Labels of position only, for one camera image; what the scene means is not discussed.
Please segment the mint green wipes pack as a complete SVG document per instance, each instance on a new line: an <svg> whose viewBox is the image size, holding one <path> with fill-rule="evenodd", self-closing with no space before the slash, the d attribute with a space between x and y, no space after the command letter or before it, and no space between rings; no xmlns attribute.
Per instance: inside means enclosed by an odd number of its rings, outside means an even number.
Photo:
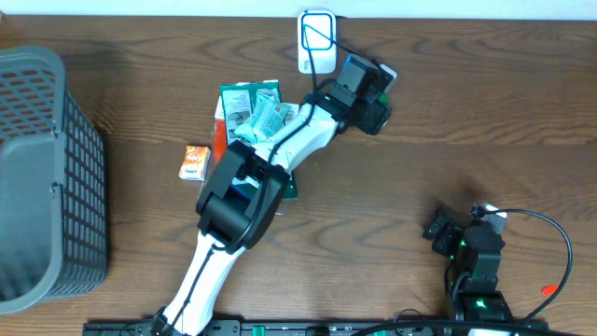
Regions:
<svg viewBox="0 0 597 336"><path fill-rule="evenodd" d="M249 143L267 141L285 125L286 117L292 110L292 105L281 103L263 92L257 92L253 113L235 129L234 134Z"/></svg>

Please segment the green grip gloves package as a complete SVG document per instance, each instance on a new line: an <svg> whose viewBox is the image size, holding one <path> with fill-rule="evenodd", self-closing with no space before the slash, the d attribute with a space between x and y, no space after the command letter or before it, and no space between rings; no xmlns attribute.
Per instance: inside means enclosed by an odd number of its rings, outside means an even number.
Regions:
<svg viewBox="0 0 597 336"><path fill-rule="evenodd" d="M263 92L273 96L277 101L282 103L277 79L266 80L262 82L241 82L220 86L220 97L222 98L222 105L225 112L228 144L231 144L236 140L246 145L256 144L249 143L247 140L235 135L234 131L236 128L241 126L253 113L257 92ZM299 111L298 105L290 105L293 106L293 110L286 117L285 125L293 120Z"/></svg>

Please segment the red dustpan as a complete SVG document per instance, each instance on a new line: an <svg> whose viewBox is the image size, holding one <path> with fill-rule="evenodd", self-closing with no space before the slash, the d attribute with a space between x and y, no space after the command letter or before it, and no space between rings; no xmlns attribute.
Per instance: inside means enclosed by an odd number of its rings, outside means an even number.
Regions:
<svg viewBox="0 0 597 336"><path fill-rule="evenodd" d="M212 176L216 166L218 165L221 157L228 146L227 129L225 122L225 112L222 105L222 98L219 97L215 108L215 126L213 131L213 140L211 144L211 156L207 163L206 177L202 182L200 191L202 191ZM287 206L298 199L298 187L294 175L291 175L287 189L285 190L283 199L278 209L275 212L277 217L281 217L285 214Z"/></svg>

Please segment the orange tissue pack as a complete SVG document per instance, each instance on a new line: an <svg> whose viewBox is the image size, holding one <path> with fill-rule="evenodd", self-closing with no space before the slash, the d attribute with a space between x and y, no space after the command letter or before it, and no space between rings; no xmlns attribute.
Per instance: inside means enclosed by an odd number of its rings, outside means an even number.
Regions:
<svg viewBox="0 0 597 336"><path fill-rule="evenodd" d="M183 180L203 181L207 175L210 157L209 147L186 146L178 176Z"/></svg>

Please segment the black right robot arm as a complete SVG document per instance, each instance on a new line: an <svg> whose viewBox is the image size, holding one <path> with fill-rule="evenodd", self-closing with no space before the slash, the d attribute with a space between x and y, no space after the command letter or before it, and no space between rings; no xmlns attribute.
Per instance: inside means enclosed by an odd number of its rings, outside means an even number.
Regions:
<svg viewBox="0 0 597 336"><path fill-rule="evenodd" d="M457 321L508 323L514 320L497 289L505 242L501 236L507 214L485 203L475 204L465 224L450 208L439 207L423 238L447 258L444 288L451 317Z"/></svg>

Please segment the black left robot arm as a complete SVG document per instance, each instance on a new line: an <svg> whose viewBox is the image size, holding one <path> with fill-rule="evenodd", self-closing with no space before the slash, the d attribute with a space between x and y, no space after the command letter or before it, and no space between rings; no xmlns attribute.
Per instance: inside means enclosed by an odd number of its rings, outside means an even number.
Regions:
<svg viewBox="0 0 597 336"><path fill-rule="evenodd" d="M238 257L270 226L292 172L314 151L355 126L377 134L392 109L382 101L397 73L350 55L337 78L315 83L297 115L270 140L230 144L202 189L197 247L174 299L156 312L152 335L198 335Z"/></svg>

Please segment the white barcode scanner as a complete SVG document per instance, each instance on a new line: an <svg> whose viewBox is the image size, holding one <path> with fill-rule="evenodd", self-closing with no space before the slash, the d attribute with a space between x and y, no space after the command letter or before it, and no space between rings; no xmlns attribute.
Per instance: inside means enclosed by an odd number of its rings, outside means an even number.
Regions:
<svg viewBox="0 0 597 336"><path fill-rule="evenodd" d="M314 66L317 75L335 71L337 36L335 15L327 10L304 10L298 15L298 70L308 75Z"/></svg>

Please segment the red sticker on table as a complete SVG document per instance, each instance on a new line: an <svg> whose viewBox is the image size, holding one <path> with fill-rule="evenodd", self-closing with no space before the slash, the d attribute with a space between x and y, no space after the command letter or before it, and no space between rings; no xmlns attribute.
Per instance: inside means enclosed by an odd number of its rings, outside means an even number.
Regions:
<svg viewBox="0 0 597 336"><path fill-rule="evenodd" d="M543 295L550 296L550 295L555 294L558 289L559 289L558 285L548 285L541 289L541 293Z"/></svg>

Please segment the grey plastic basket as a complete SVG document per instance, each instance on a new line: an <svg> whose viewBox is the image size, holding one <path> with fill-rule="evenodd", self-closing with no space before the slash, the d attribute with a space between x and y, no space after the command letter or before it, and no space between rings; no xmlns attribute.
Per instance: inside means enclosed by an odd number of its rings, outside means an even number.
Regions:
<svg viewBox="0 0 597 336"><path fill-rule="evenodd" d="M57 53L1 52L1 312L84 295L108 270L105 153Z"/></svg>

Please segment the black mounting rail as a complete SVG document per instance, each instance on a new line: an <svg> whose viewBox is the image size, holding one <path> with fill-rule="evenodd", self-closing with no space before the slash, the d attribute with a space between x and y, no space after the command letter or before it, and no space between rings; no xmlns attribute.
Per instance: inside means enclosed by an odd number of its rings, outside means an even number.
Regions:
<svg viewBox="0 0 597 336"><path fill-rule="evenodd" d="M200 332L203 336L351 336L362 329L372 328L379 322L315 321L315 322L242 322L219 319L210 322ZM158 335L150 319L121 323L86 323L82 336L150 336ZM375 336L437 336L437 335L519 335L518 332L489 329L432 329L430 327L394 328L375 331Z"/></svg>

